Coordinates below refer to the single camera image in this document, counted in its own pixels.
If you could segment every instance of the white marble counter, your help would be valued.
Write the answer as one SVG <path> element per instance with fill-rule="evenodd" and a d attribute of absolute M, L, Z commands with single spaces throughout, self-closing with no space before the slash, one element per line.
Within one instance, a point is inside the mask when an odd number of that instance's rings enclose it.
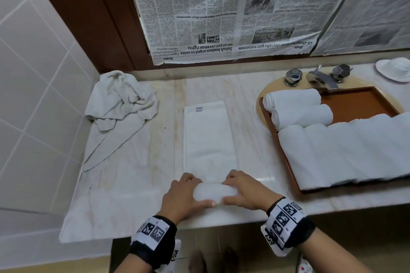
<path fill-rule="evenodd" d="M 353 74 L 373 82 L 410 111 L 410 84 L 381 77 L 373 64 L 353 66 Z M 285 71 L 258 72 L 169 81 L 152 81 L 160 100 L 158 114 L 104 162 L 80 176 L 60 240 L 84 241 L 130 236 L 156 213 L 162 195 L 182 175 L 184 107 L 224 100 L 228 109 L 239 169 L 272 190 L 293 195 L 271 136 L 254 113 L 255 99 Z M 307 196 L 308 214 L 410 202 L 410 181 L 337 188 Z M 266 219 L 263 212 L 218 207 L 180 224 L 201 228 Z"/>

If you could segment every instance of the chrome faucet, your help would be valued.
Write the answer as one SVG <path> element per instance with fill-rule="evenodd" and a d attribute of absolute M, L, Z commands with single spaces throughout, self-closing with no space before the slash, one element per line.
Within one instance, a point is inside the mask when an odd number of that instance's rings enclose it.
<path fill-rule="evenodd" d="M 310 71 L 306 75 L 308 82 L 319 82 L 323 84 L 329 91 L 338 89 L 337 81 L 331 76 L 319 71 L 322 65 L 319 65 L 315 70 Z"/>

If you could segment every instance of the forearm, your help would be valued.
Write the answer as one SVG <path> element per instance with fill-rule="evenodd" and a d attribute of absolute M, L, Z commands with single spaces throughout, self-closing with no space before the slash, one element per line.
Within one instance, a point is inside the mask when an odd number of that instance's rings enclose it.
<path fill-rule="evenodd" d="M 318 228 L 299 249 L 316 273 L 372 272 Z"/>
<path fill-rule="evenodd" d="M 129 254 L 115 273 L 150 273 L 152 267 L 144 262 L 140 257 Z"/>

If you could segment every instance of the newspaper page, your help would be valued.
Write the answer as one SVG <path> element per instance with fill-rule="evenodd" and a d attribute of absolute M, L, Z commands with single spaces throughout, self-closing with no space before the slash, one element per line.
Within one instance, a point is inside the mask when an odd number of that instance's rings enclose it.
<path fill-rule="evenodd" d="M 410 47 L 410 0 L 346 0 L 313 55 Z"/>
<path fill-rule="evenodd" d="M 341 0 L 135 0 L 154 65 L 310 53 Z"/>

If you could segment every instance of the brown tray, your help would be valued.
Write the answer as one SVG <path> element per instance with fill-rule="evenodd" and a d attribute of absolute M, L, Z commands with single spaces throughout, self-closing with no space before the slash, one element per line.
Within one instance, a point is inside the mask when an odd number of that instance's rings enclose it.
<path fill-rule="evenodd" d="M 399 114 L 399 112 L 393 107 L 393 105 L 380 93 L 376 87 L 358 87 L 354 89 L 338 89 L 333 92 L 329 92 L 325 89 L 318 89 L 320 95 L 322 96 L 322 104 L 328 105 L 333 112 L 333 123 L 338 122 L 350 122 L 354 119 L 368 119 L 372 116 L 379 115 L 382 113 L 388 116 L 394 117 Z M 299 188 L 298 182 L 296 181 L 295 175 L 293 174 L 292 168 L 290 167 L 289 161 L 280 146 L 278 132 L 271 120 L 271 114 L 265 109 L 263 105 L 263 97 L 259 98 L 259 106 L 262 109 L 263 116 L 268 124 L 268 128 L 272 134 L 272 139 L 274 141 L 274 146 L 279 151 L 279 155 L 284 163 L 287 171 L 289 173 L 289 179 L 291 183 L 292 190 L 297 196 L 302 196 L 304 194 L 315 193 L 323 191 L 330 188 L 338 188 L 340 186 L 346 185 L 365 185 L 365 184 L 378 184 L 386 183 L 385 181 L 375 180 L 370 182 L 364 182 L 359 184 L 347 183 L 343 185 L 332 186 L 328 188 L 319 188 L 312 190 L 301 190 Z"/>

